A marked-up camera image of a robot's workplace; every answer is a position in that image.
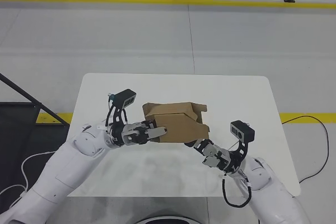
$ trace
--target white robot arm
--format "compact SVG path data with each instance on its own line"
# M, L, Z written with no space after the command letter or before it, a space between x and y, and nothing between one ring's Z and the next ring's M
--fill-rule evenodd
M203 164L216 167L233 178L246 198L245 203L240 205L230 203L226 197L223 179L222 190L226 203L236 208L249 204L263 224L303 224L299 206L269 165L261 158L247 155L248 143L254 140L254 130L239 120L232 122L230 129L239 139L239 146L235 151L220 148L209 139L186 143L206 157Z
M65 197L79 187L112 149L144 144L166 133L154 122L116 125L120 139L112 137L113 124L86 125L65 142L46 163L32 188L12 208L0 215L0 224L44 224Z

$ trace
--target cardboard box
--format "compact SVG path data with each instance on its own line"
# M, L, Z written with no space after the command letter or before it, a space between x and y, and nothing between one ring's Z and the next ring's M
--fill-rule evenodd
M166 127L167 133L154 139L154 142L192 142L200 138L209 138L209 127L203 124L202 112L207 106L192 102L176 104L143 105L146 120L156 120L157 127Z

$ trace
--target black cable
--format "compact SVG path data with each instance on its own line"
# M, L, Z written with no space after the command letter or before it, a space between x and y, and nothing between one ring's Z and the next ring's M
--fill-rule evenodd
M324 123L322 123L321 120L317 119L317 118L314 117L314 116L303 115L303 116L298 116L298 117L296 117L296 118L287 120L286 122L283 122L282 124L286 124L286 123L291 122L291 121L293 121L293 120L296 120L296 119L299 119L299 118L305 118L305 117L306 117L306 118L313 118L313 119L317 120L317 121L324 127L325 132L326 132L326 141L327 141L327 157L326 157L326 160L325 160L323 166L321 167L321 169L320 169L317 173L315 173L315 174L313 174L313 175L311 175L311 176L308 176L308 177L303 178L302 180L300 180L300 181L299 181L300 184L301 184L304 180L307 180L307 179L312 178L312 177L316 176L317 174L319 174L319 173L325 168L325 166L326 166L326 164L327 164L327 161L329 160L329 156L330 156L329 133L328 133L328 131L327 131L327 129L326 129Z
M111 115L111 113L112 113L112 110L113 110L113 106L112 106L112 107L110 108L110 110L108 111L107 118L106 118L106 123L105 123L106 127L108 127L108 120L109 120L109 118L110 118L110 115Z
M123 114L124 114L124 120L125 120L126 122L128 122L128 119L127 119L127 113L125 112L125 109L123 109Z
M245 206L250 202L250 200L251 200L251 187L250 187L250 186L248 186L249 196L248 196L247 200L246 200L243 204L232 204L232 203L230 203L230 202L228 201L228 199L226 198L226 193L225 193L225 179L223 179L223 184L222 184L222 186L223 186L223 196L224 196L224 200L225 200L225 202L226 202L228 205L230 205L230 206L232 206L232 207L234 207L234 208L243 208L243 207L245 207Z

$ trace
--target white tabletop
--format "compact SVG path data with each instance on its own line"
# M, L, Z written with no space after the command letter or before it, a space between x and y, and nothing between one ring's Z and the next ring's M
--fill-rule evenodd
M300 185L281 125L269 81L259 76L100 74L84 76L68 137L85 123L102 121L108 112L108 93L126 88L137 93L126 108L130 123L144 120L147 102L206 104L203 123L210 139L229 148L237 139L230 122L242 120L255 130L248 154L269 163L288 191L297 196ZM221 197L221 171L202 165L204 157L176 143L126 146L110 151L96 170L70 196L101 197ZM241 195L231 179L228 195Z

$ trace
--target yellow floor stripe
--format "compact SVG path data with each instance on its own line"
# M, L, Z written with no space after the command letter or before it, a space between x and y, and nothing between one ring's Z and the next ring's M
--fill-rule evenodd
M336 3L317 3L317 2L285 3L285 2L254 2L254 1L229 1L229 0L226 1L224 0L12 0L10 2L195 4L206 6L322 8L322 9L336 10Z
M73 113L58 113L57 115L59 115L66 122L71 123ZM321 120L323 123L336 123L336 113L280 113L280 120L281 122L285 122L286 120L290 120L292 118L296 118L302 115L314 116L318 118L319 120ZM36 123L54 124L54 123L59 123L59 121L57 121L55 118L53 118L49 114L40 113ZM300 123L300 124L305 123L306 124L306 123L318 123L318 121L316 121L315 119L311 119L311 118L300 118L290 123Z
M60 118L62 118L65 122L71 124L72 115L73 113L58 113ZM56 120L53 116L47 114L47 113L40 113L38 116L38 119L36 120L37 124L54 124L54 123L60 123L58 120Z

